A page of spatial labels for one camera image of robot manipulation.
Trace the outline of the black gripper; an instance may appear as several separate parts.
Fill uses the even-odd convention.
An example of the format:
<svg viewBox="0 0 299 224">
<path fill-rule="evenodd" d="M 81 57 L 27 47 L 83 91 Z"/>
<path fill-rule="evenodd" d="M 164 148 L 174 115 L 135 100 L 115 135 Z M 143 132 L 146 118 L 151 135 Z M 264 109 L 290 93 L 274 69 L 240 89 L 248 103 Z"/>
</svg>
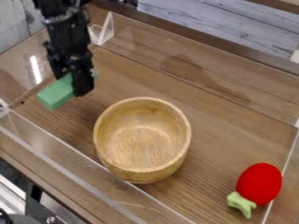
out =
<svg viewBox="0 0 299 224">
<path fill-rule="evenodd" d="M 45 41 L 43 46 L 47 49 L 53 76 L 59 80 L 71 72 L 73 94 L 83 96 L 95 87 L 85 15 L 73 14 L 69 19 L 47 24 L 47 31 L 51 40 Z"/>
</svg>

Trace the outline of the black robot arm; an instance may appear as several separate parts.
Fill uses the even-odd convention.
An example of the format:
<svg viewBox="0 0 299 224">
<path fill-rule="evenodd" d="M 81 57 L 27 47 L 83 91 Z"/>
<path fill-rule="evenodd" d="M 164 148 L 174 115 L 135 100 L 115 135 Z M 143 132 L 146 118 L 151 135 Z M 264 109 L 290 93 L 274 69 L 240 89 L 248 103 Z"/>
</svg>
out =
<svg viewBox="0 0 299 224">
<path fill-rule="evenodd" d="M 55 78 L 71 74 L 76 96 L 95 87 L 93 64 L 89 51 L 89 18 L 84 5 L 91 0 L 32 0 L 41 13 L 49 40 L 43 43 Z"/>
</svg>

